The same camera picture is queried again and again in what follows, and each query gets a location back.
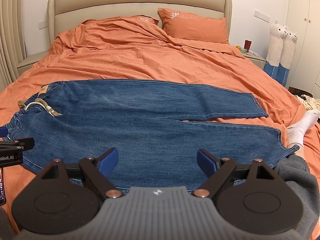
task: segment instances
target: power outlet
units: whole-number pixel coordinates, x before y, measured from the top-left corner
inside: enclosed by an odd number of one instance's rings
[[[266,21],[267,23],[270,22],[270,17],[261,13],[261,12],[258,12],[258,11],[254,11],[254,16],[261,19],[261,20],[264,20]]]

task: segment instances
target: white alpaca plush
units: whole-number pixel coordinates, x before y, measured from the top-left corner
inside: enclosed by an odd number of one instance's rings
[[[297,33],[293,33],[287,30],[287,28],[286,32],[288,33],[288,35],[283,42],[280,64],[282,65],[282,67],[290,69],[298,37]]]
[[[293,60],[294,50],[298,41],[297,33],[293,33],[285,28],[288,33],[284,39],[280,58],[280,64],[276,74],[276,80],[283,86],[287,83],[289,69]]]
[[[270,42],[267,61],[271,66],[278,67],[283,47],[283,41],[287,37],[287,32],[278,21],[270,27]]]
[[[283,40],[287,37],[287,32],[278,21],[270,27],[270,42],[267,54],[267,63],[263,70],[273,79],[276,79],[281,58]]]

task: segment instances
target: upholstered headboard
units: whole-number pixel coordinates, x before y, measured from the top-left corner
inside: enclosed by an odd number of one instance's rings
[[[48,27],[50,44],[59,32],[75,28],[88,19],[146,15],[159,19],[158,8],[170,8],[203,17],[227,18],[230,33],[231,0],[49,0]]]

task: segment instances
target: blue gripper pad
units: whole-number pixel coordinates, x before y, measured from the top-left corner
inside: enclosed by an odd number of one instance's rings
[[[208,158],[201,150],[197,152],[197,164],[208,178],[218,170],[217,163]]]
[[[99,172],[105,177],[108,178],[110,173],[113,171],[113,169],[118,164],[119,160],[119,153],[117,149],[114,149],[112,152],[110,152],[106,157],[104,157],[102,160],[100,160],[98,164],[98,170]]]
[[[0,127],[0,137],[6,137],[8,135],[8,129],[6,127]]]

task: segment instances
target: blue jeans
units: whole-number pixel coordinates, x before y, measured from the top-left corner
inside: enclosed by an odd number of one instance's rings
[[[259,157],[272,167],[298,149],[285,148],[280,131],[271,127],[202,122],[215,117],[267,116],[251,94],[208,85],[55,82],[39,98],[62,115],[53,117],[42,106],[32,105],[16,112],[6,125],[5,140],[35,139],[34,149],[24,153],[23,164],[33,172],[54,158],[74,163],[116,147],[119,163],[109,177],[115,186],[194,189],[206,180],[196,163],[199,148],[239,163]]]

